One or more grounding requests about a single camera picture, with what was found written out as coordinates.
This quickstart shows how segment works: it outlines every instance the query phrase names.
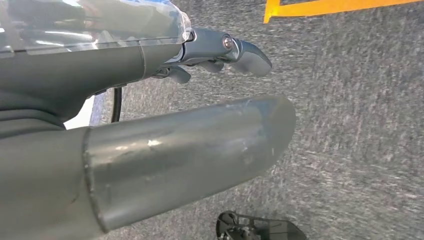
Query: clear plastic bag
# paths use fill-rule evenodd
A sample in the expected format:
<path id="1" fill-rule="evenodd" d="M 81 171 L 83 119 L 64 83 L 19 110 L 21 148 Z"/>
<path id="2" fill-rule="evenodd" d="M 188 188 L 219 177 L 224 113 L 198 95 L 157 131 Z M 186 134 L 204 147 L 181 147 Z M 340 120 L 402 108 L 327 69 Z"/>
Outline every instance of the clear plastic bag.
<path id="1" fill-rule="evenodd" d="M 169 0 L 0 0 L 0 55 L 181 44 L 185 12 Z"/>

